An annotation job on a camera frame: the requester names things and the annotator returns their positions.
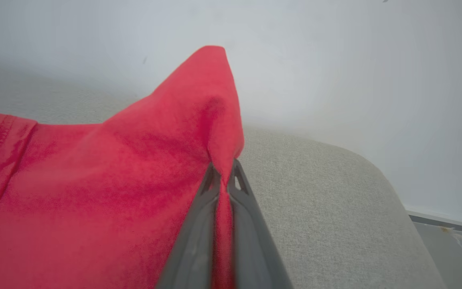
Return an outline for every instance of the gray cushion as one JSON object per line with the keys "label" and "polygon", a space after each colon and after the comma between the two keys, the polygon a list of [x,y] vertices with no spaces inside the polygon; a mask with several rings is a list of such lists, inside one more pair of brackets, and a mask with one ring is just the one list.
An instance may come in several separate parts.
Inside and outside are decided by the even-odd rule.
{"label": "gray cushion", "polygon": [[363,157],[246,128],[240,162],[295,288],[444,288],[392,186]]}

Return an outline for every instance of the gray sofa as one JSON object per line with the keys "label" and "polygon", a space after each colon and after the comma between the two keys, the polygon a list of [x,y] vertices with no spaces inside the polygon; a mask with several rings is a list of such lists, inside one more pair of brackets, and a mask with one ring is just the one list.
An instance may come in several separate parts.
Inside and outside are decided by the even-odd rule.
{"label": "gray sofa", "polygon": [[[101,122],[136,101],[0,68],[0,113]],[[245,129],[240,162],[295,288],[441,289],[383,174],[350,151]]]}

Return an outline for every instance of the red fabric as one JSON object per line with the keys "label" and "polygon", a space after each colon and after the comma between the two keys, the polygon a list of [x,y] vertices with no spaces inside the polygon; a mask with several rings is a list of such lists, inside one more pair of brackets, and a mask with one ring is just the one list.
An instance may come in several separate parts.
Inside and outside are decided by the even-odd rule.
{"label": "red fabric", "polygon": [[213,287],[233,287],[225,188],[242,147],[221,47],[101,124],[0,114],[0,288],[153,288],[210,161],[223,176]]}

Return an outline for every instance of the white wall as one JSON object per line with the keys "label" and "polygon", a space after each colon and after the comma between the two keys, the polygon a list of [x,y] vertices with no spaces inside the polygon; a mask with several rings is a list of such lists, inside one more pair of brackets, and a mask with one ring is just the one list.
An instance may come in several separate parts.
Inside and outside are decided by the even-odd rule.
{"label": "white wall", "polygon": [[0,63],[123,95],[207,44],[245,123],[359,153],[462,222],[462,0],[0,0]]}

